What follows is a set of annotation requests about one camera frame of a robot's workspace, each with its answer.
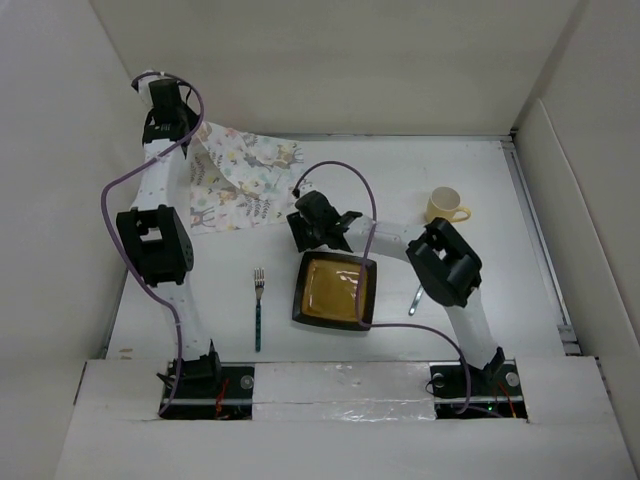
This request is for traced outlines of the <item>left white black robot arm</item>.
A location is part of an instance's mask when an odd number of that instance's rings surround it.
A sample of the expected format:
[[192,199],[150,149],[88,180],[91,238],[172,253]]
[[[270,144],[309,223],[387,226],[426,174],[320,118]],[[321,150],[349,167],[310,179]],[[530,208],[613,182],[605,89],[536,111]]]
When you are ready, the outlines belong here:
[[116,216],[116,228],[133,271],[175,328],[176,357],[195,362],[210,354],[212,341],[190,286],[192,137],[202,118],[182,94],[188,88],[166,75],[148,74],[136,82],[135,89],[150,103],[142,136],[145,168],[132,206]]

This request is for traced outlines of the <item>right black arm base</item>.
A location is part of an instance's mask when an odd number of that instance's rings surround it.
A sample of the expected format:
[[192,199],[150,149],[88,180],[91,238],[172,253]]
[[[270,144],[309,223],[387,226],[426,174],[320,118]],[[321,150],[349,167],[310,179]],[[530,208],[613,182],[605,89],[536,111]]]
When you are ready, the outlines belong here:
[[494,372],[469,370],[470,385],[460,362],[429,364],[425,390],[434,398],[437,420],[528,418],[519,372],[507,359]]

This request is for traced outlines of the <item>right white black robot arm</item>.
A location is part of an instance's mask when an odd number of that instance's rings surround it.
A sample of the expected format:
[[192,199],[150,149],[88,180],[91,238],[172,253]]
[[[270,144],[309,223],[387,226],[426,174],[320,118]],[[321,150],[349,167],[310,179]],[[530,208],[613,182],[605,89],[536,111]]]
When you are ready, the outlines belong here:
[[505,356],[482,304],[482,262],[448,220],[438,217],[426,225],[382,222],[361,212],[340,214],[316,190],[295,190],[294,197],[295,211],[287,222],[300,252],[327,247],[408,262],[424,293],[447,313],[467,362],[462,369],[465,387],[483,394],[497,384]]

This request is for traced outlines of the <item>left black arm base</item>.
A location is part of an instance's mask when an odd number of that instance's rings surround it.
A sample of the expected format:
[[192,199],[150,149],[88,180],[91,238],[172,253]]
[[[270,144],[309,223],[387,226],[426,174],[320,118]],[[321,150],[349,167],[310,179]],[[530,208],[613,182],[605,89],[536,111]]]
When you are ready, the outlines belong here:
[[158,416],[164,420],[244,421],[253,417],[255,365],[222,363],[213,342],[194,360],[173,361],[165,374]]

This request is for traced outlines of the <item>floral patterned cloth napkin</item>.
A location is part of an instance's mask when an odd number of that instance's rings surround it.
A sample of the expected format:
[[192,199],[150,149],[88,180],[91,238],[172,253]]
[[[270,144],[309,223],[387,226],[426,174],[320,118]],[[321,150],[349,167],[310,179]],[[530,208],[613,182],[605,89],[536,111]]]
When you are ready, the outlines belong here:
[[191,232],[255,228],[286,220],[306,170],[300,143],[211,122],[191,146]]

